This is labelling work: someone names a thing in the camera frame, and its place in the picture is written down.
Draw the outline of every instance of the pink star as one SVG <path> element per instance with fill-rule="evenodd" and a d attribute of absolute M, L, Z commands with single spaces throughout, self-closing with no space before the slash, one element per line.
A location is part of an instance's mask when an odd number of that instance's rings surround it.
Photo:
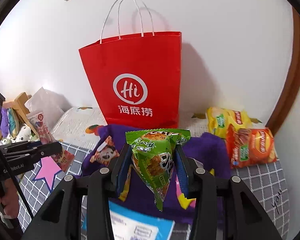
<path fill-rule="evenodd" d="M 51 192 L 53 190 L 55 177 L 61 169 L 50 156 L 42 158 L 40 162 L 41 168 L 34 177 L 34 180 L 44 179 Z"/>

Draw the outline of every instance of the bed sheet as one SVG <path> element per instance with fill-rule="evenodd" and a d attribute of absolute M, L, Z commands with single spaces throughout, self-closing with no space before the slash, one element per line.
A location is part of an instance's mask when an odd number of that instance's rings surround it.
<path fill-rule="evenodd" d="M 181 113 L 179 126 L 182 129 L 189 129 L 194 137 L 201 136 L 207 132 L 207 120 L 191 118 L 191 113 Z M 88 153 L 95 147 L 99 137 L 95 134 L 86 134 L 85 130 L 91 125 L 106 125 L 106 121 L 99 108 L 71 108 L 55 125 L 52 134 L 56 139 L 62 139 L 64 149 L 75 155 L 74 162 L 67 173 L 61 172 L 56 176 L 54 187 L 63 179 L 66 174 L 80 175 L 81 164 Z M 32 209 L 33 214 L 41 207 L 42 203 L 49 196 L 49 191 L 45 183 L 41 180 L 32 181 L 40 168 L 40 163 L 35 165 L 35 169 L 25 174 L 21 181 L 21 189 Z M 267 214 L 275 224 L 282 239 L 285 240 L 289 229 L 289 196 L 286 181 L 280 161 L 276 163 L 254 165 L 242 169 L 233 169 L 232 175 L 240 176 L 259 200 Z M 82 200 L 82 217 L 86 215 L 87 197 Z M 19 220 L 23 230 L 30 223 L 24 204 L 20 200 Z M 188 239 L 191 226 L 176 223 L 171 235 L 171 240 Z M 222 232 L 217 232 L 217 239 L 222 239 Z"/>

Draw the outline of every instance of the purple cloth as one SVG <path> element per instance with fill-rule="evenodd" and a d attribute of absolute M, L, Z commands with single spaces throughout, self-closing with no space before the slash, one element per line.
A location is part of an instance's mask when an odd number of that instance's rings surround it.
<path fill-rule="evenodd" d="M 94 150 L 84 159 L 81 166 L 82 175 L 91 175 L 96 170 L 104 167 L 103 164 L 97 162 L 90 163 L 90 158 L 108 136 L 112 137 L 115 148 L 120 152 L 126 142 L 125 132 L 136 130 L 139 129 L 116 124 L 101 127 L 98 130 L 101 140 Z M 230 164 L 226 152 L 226 145 L 221 138 L 210 133 L 203 133 L 201 137 L 191 137 L 182 148 L 187 157 L 202 162 L 206 170 L 210 171 L 213 168 L 216 177 L 224 179 L 230 178 Z M 192 224 L 194 208 L 188 207 L 184 210 L 180 206 L 176 194 L 175 180 L 176 171 L 174 169 L 167 195 L 163 202 L 162 212 L 160 212 L 154 204 L 154 194 L 133 169 L 131 171 L 130 189 L 126 201 L 122 202 L 119 199 L 111 199 L 111 201 L 146 215 L 174 220 L 179 223 Z"/>
<path fill-rule="evenodd" d="M 2 137 L 6 138 L 9 133 L 9 128 L 8 128 L 8 109 L 2 107 L 1 108 L 1 125 L 0 125 L 0 130 L 2 133 Z"/>

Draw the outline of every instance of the white rope handle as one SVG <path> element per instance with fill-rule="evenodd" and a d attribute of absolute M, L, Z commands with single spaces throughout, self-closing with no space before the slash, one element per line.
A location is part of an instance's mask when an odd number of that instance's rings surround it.
<path fill-rule="evenodd" d="M 121 0 L 118 6 L 118 33 L 119 33 L 119 40 L 121 40 L 121 35 L 120 35 L 120 24 L 119 24 L 119 11 L 120 11 L 120 5 L 124 0 Z M 151 19 L 151 25 L 152 25 L 152 36 L 154 36 L 154 28 L 153 28 L 153 21 L 152 21 L 152 15 L 148 9 L 148 7 L 146 6 L 146 4 L 144 3 L 143 0 L 140 0 L 143 5 L 145 6 L 146 10 L 148 11 L 149 15 L 150 15 L 150 19 Z"/>
<path fill-rule="evenodd" d="M 103 29 L 105 28 L 105 25 L 106 25 L 106 21 L 107 21 L 107 19 L 108 19 L 108 17 L 109 17 L 109 14 L 110 14 L 110 12 L 111 12 L 113 6 L 117 3 L 117 1 L 118 1 L 118 0 L 116 0 L 116 1 L 113 3 L 113 5 L 111 6 L 111 8 L 110 8 L 110 10 L 109 10 L 109 12 L 108 12 L 108 15 L 107 15 L 107 17 L 106 17 L 106 19 L 105 19 L 105 21 L 104 21 L 104 23 L 103 23 L 102 30 L 101 30 L 101 35 L 100 35 L 100 44 L 102 44 L 102 34 L 103 34 Z M 133 1 L 134 1 L 134 4 L 136 5 L 136 7 L 137 7 L 137 9 L 138 9 L 138 13 L 139 13 L 139 15 L 140 15 L 141 37 L 143 37 L 143 36 L 144 36 L 144 35 L 143 35 L 143 24 L 142 24 L 142 17 L 141 17 L 140 9 L 139 9 L 139 6 L 138 6 L 136 0 L 133 0 Z"/>

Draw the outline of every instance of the human hand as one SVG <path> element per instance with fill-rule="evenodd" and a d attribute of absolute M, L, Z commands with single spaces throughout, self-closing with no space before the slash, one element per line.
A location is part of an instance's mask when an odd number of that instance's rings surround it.
<path fill-rule="evenodd" d="M 0 197 L 0 204 L 5 205 L 4 213 L 13 219 L 18 217 L 19 214 L 19 196 L 12 179 L 5 180 L 4 185 L 6 192 L 2 198 Z"/>

